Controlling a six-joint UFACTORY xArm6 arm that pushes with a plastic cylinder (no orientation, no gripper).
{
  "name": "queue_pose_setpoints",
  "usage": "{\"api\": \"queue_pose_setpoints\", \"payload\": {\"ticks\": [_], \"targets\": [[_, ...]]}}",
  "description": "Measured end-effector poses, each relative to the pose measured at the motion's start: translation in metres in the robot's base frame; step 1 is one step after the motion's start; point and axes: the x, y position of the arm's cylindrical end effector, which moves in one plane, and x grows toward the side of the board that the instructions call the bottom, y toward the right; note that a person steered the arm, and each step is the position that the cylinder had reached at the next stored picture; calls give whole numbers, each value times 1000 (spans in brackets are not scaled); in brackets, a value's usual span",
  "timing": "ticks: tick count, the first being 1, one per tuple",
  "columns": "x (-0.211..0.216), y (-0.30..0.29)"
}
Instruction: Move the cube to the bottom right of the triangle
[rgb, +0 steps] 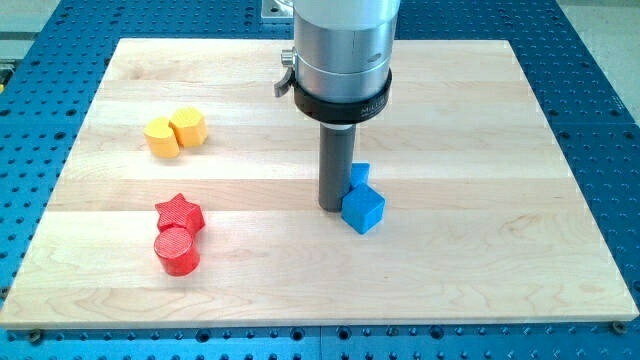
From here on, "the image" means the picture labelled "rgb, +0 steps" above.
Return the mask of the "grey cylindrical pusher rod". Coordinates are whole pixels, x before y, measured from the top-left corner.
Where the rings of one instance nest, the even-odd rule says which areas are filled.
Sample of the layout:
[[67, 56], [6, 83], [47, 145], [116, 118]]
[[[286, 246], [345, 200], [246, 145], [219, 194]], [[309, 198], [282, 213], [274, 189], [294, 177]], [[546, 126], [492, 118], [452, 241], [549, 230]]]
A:
[[320, 125], [318, 202], [328, 212], [340, 212], [349, 192], [355, 125]]

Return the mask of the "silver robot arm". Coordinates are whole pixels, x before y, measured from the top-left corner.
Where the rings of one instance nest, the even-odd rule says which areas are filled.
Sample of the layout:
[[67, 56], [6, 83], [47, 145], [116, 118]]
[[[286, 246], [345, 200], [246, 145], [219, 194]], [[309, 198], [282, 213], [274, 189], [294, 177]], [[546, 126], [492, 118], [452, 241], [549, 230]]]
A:
[[274, 95], [294, 94], [305, 116], [320, 124], [318, 203], [339, 212], [350, 190], [356, 128], [389, 98], [400, 0], [296, 0], [294, 45]]

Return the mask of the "black tool clamp collar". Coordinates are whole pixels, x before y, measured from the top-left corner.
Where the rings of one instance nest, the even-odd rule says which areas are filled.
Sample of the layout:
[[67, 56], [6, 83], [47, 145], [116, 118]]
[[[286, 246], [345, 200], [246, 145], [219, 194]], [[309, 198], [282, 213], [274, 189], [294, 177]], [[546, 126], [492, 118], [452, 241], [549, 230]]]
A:
[[392, 71], [388, 71], [383, 88], [374, 96], [353, 103], [334, 103], [321, 100], [304, 90], [296, 80], [293, 81], [294, 102], [306, 116], [330, 125], [354, 125], [381, 113], [389, 99]]

